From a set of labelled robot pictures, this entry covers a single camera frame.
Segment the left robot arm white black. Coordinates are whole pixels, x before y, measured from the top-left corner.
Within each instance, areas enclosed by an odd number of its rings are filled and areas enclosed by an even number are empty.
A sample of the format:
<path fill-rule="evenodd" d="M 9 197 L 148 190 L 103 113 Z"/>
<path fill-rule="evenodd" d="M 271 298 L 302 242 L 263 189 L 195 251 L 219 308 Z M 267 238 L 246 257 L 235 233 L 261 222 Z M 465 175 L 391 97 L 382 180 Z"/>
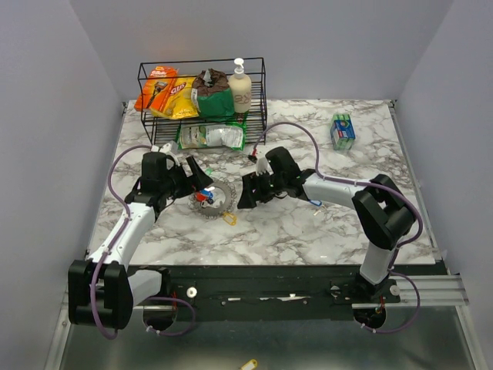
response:
<path fill-rule="evenodd" d="M 169 299 L 171 287 L 160 272 L 144 269 L 129 274 L 128 267 L 169 202 L 212 184 L 193 156 L 186 162 L 190 173 L 171 153 L 148 150 L 143 154 L 140 177 L 126 197 L 116 198 L 124 210 L 115 227 L 88 259 L 75 260 L 69 267 L 71 323 L 94 325 L 113 340 L 128 325 L 137 304 L 146 299 L 163 304 Z"/>

